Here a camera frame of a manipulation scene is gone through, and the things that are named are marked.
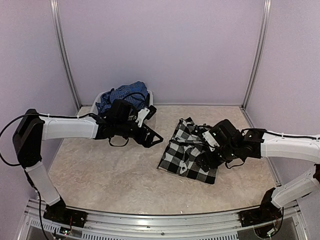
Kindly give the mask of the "black white plaid shirt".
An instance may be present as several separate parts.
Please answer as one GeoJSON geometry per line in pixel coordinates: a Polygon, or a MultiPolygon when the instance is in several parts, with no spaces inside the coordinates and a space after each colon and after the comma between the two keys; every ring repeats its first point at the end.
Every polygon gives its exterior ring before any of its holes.
{"type": "Polygon", "coordinates": [[[217,167],[204,171],[196,161],[209,149],[202,138],[202,133],[211,127],[197,125],[191,117],[181,118],[166,146],[157,166],[158,169],[181,177],[213,185],[217,167]]]}

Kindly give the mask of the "white plastic basket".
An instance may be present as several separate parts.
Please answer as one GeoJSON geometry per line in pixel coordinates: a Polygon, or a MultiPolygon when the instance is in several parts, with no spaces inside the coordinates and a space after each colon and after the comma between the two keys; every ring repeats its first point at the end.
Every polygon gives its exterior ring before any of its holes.
{"type": "MultiPolygon", "coordinates": [[[[147,103],[148,105],[153,105],[154,104],[154,96],[153,96],[153,92],[151,90],[148,90],[148,95],[147,95],[147,103]]],[[[101,102],[101,96],[103,95],[104,93],[101,92],[97,95],[97,97],[95,98],[91,108],[90,108],[90,112],[91,113],[94,113],[94,114],[98,114],[98,109],[97,109],[97,106],[96,106],[96,103],[100,103],[101,102]]]]}

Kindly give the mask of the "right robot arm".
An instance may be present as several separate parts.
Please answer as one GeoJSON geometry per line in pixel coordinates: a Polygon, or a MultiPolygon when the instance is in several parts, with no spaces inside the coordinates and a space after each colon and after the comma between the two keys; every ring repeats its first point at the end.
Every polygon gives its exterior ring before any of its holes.
{"type": "Polygon", "coordinates": [[[309,161],[314,164],[304,174],[287,184],[265,193],[256,218],[266,222],[276,209],[302,198],[320,188],[320,137],[319,135],[292,135],[263,128],[238,130],[224,119],[202,133],[206,151],[196,160],[204,171],[229,164],[235,159],[243,162],[248,158],[287,158],[309,161]]]}

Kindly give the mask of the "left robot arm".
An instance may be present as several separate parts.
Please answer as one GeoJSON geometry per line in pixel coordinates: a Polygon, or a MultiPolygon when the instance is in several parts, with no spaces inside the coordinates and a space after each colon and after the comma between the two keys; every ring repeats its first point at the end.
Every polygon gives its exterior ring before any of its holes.
{"type": "Polygon", "coordinates": [[[104,115],[91,112],[82,116],[54,116],[29,109],[19,117],[21,121],[12,137],[18,163],[41,199],[51,207],[49,212],[57,221],[66,222],[70,211],[64,207],[65,203],[42,163],[42,142],[73,138],[111,140],[120,136],[151,148],[164,140],[144,123],[156,111],[153,105],[137,110],[130,102],[117,99],[104,115]]]}

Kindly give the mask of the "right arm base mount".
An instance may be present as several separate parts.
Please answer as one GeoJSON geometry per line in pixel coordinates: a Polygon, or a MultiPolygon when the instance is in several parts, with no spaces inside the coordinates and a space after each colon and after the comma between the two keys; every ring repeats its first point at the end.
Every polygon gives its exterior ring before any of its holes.
{"type": "Polygon", "coordinates": [[[283,217],[281,208],[277,208],[271,203],[274,190],[275,188],[271,188],[264,194],[259,207],[242,210],[238,213],[242,227],[259,225],[283,217]]]}

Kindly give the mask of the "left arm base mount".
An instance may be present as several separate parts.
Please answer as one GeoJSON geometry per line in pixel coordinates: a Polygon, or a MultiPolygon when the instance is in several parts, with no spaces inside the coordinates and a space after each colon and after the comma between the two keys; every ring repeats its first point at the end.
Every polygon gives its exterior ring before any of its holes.
{"type": "Polygon", "coordinates": [[[68,225],[70,227],[84,228],[88,213],[83,210],[67,207],[61,196],[54,200],[44,199],[46,208],[43,217],[55,223],[68,225]]]}

